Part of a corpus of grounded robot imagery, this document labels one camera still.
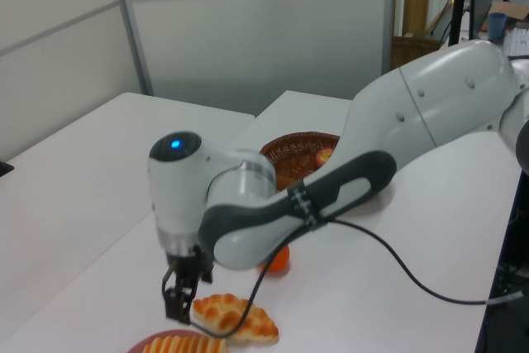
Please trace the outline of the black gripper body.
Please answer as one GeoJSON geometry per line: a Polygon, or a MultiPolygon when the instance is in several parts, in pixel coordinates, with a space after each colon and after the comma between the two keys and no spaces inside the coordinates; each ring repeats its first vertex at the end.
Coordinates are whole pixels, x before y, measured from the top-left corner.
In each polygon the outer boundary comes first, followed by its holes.
{"type": "Polygon", "coordinates": [[[193,247],[189,255],[166,254],[166,259],[171,273],[181,277],[198,276],[203,272],[203,251],[193,247]]]}

